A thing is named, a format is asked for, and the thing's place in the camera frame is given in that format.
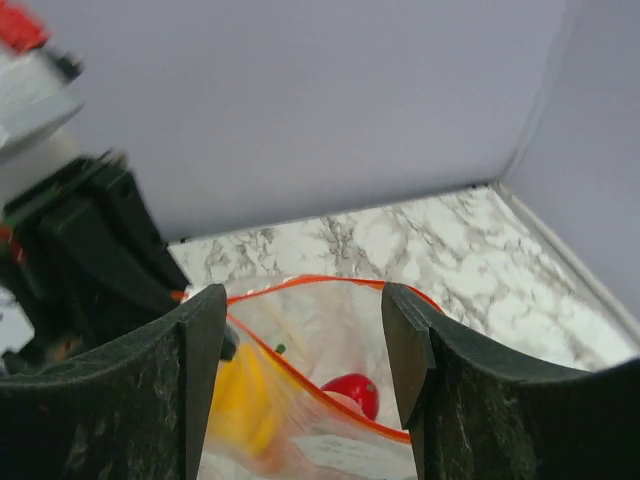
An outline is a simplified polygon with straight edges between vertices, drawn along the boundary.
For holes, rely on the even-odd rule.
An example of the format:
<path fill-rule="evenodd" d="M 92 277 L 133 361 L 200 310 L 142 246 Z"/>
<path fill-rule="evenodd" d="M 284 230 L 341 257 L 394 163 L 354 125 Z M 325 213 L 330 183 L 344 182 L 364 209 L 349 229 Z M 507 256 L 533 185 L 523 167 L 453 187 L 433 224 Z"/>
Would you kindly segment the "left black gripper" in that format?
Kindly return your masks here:
<path fill-rule="evenodd" d="M 1 305 L 33 327 L 1 350 L 5 375 L 45 367 L 176 308 L 187 277 L 168 250 L 123 152 L 80 156 L 1 213 Z"/>

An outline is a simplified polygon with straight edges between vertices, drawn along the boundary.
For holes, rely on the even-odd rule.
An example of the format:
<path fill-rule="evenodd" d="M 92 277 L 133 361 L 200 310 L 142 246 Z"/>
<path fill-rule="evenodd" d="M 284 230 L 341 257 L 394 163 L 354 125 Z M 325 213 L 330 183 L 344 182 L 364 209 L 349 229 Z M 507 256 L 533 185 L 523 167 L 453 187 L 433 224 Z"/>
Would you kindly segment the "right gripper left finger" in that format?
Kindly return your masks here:
<path fill-rule="evenodd" d="M 196 478 L 226 307 L 210 285 L 116 340 L 2 379 L 2 478 Z"/>

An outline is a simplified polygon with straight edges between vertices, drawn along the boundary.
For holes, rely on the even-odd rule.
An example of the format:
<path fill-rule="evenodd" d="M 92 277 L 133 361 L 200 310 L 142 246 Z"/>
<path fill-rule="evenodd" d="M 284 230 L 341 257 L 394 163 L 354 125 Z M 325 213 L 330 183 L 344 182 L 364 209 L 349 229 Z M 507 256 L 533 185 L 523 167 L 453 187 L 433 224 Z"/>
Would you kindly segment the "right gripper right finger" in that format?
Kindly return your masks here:
<path fill-rule="evenodd" d="M 635 479 L 639 363 L 596 372 L 526 355 L 408 286 L 382 291 L 400 421 L 421 479 Z"/>

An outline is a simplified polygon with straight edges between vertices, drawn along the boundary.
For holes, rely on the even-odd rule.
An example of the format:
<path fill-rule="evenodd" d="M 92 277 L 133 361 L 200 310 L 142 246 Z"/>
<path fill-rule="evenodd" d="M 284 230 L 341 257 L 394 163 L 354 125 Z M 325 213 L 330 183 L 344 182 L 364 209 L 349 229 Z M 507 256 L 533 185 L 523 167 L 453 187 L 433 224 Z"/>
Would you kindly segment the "yellow orange fruit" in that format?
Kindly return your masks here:
<path fill-rule="evenodd" d="M 283 433 L 301 387 L 262 347 L 241 343 L 218 367 L 206 439 L 211 447 L 258 458 Z"/>

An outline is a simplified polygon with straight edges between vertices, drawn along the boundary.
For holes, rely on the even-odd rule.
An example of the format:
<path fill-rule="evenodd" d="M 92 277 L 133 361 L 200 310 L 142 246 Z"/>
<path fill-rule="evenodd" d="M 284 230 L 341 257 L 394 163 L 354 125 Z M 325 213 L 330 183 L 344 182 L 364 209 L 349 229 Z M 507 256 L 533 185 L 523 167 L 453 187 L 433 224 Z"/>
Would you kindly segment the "clear bag orange zipper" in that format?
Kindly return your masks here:
<path fill-rule="evenodd" d="M 410 437 L 398 414 L 381 315 L 383 284 L 324 275 L 233 280 L 227 323 L 237 347 L 262 347 L 301 387 L 283 433 L 258 458 L 211 447 L 202 479 L 413 479 Z M 375 421 L 321 390 L 349 373 L 380 396 Z"/>

